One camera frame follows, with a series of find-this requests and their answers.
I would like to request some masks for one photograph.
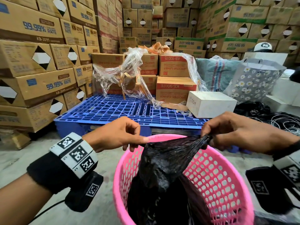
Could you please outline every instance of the floral shopping bag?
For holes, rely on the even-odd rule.
[[[239,63],[224,94],[242,102],[261,101],[271,92],[286,67],[275,61],[246,58]]]

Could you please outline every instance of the black wristband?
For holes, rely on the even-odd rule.
[[[39,185],[57,194],[67,187],[76,186],[84,181],[97,166],[92,168],[82,177],[78,178],[75,173],[62,160],[52,152],[48,152],[27,167],[29,176]]]

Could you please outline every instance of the gray floor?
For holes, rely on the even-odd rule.
[[[32,142],[26,148],[20,151],[10,151],[0,146],[0,187],[5,186],[14,179],[25,173],[26,167],[35,159],[47,153],[48,149],[58,141],[59,137],[55,132],[48,133],[38,141]],[[59,204],[35,220],[32,224],[63,224],[63,225],[81,225],[81,224],[101,224],[101,225],[119,225],[115,207],[113,204],[112,185],[115,168],[124,151],[121,148],[103,151],[98,154],[99,163],[95,171],[105,177],[105,182],[101,186],[90,207],[83,213],[71,211],[65,204]],[[272,158],[265,155],[241,155],[224,153],[227,159],[237,168],[244,177],[247,185],[250,187],[245,177],[245,171],[257,166],[270,166]],[[263,212],[257,199],[252,193],[252,200],[255,210]],[[65,198],[69,189],[54,195],[50,201],[43,207],[42,211],[52,204]],[[290,213],[291,216],[300,218],[300,210],[295,209]]]

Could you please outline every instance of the forearm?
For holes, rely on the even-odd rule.
[[[52,193],[26,173],[0,189],[0,224],[28,224]]]

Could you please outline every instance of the black cable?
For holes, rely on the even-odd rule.
[[[38,214],[36,217],[34,217],[28,224],[32,223],[33,220],[35,220],[36,218],[39,218],[41,215],[43,215],[45,212],[47,212],[48,210],[50,210],[51,208],[53,208],[54,206],[63,203],[65,200],[61,200],[57,203],[55,203],[54,205],[50,206],[49,208],[47,208],[46,210],[44,210],[43,212],[41,212],[40,214]]]

